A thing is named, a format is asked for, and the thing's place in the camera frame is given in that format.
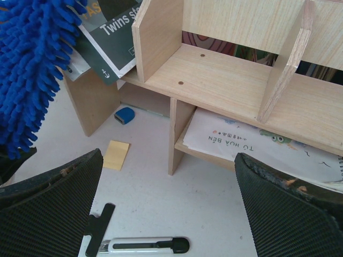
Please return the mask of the white and black utility knife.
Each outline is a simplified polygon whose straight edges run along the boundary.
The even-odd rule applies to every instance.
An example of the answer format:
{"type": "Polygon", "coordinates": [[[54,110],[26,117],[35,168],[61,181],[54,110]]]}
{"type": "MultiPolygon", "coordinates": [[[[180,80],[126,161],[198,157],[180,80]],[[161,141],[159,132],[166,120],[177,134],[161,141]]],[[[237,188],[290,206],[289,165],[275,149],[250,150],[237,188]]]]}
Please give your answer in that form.
{"type": "Polygon", "coordinates": [[[105,204],[100,216],[91,214],[84,235],[91,236],[86,256],[98,254],[134,255],[134,254],[185,254],[190,249],[186,237],[145,237],[113,238],[104,240],[104,235],[115,210],[112,203],[105,204]]]}

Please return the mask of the blue microfiber duster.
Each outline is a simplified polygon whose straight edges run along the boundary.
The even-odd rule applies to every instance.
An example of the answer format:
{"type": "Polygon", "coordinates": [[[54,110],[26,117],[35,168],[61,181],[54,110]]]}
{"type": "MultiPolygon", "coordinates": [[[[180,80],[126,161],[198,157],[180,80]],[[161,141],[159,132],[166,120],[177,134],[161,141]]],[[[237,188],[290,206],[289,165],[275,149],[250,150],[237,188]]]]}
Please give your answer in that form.
{"type": "Polygon", "coordinates": [[[1,146],[30,150],[70,64],[86,1],[1,1],[1,146]]]}

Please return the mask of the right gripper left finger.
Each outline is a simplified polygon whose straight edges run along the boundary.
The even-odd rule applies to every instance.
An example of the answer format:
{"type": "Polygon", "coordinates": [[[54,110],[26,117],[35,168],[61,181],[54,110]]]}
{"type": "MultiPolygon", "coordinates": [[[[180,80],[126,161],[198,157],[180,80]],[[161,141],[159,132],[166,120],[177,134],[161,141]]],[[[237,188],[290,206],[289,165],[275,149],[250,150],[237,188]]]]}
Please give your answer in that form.
{"type": "Polygon", "coordinates": [[[102,165],[95,149],[1,188],[1,256],[77,256],[102,165]]]}

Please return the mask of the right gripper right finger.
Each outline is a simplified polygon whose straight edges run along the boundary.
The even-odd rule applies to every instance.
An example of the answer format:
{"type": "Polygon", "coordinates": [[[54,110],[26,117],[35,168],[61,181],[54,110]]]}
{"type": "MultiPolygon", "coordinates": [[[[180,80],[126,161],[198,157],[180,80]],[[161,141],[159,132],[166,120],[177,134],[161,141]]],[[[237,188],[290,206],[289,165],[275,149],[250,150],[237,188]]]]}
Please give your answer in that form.
{"type": "Polygon", "coordinates": [[[258,256],[342,256],[342,193],[245,153],[234,163],[258,256]]]}

